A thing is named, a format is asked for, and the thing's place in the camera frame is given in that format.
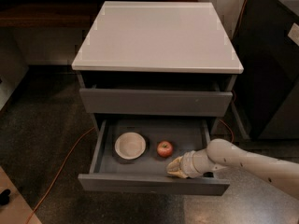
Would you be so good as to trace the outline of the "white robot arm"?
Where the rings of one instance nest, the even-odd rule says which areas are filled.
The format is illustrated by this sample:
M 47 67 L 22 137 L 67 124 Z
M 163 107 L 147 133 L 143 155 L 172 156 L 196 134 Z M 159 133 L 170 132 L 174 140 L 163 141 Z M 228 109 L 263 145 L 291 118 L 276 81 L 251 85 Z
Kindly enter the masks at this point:
M 248 152 L 224 139 L 213 139 L 202 150 L 176 157 L 167 165 L 166 171 L 179 178 L 196 178 L 229 167 L 242 168 L 299 199 L 298 163 Z

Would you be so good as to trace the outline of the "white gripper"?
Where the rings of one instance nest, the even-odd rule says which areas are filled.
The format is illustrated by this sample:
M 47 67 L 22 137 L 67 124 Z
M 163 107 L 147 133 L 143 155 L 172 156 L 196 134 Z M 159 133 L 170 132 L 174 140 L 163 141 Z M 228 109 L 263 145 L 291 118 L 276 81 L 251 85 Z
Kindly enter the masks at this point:
M 212 172 L 216 163 L 212 161 L 205 149 L 190 151 L 173 159 L 166 167 L 168 173 L 179 178 L 196 178 Z

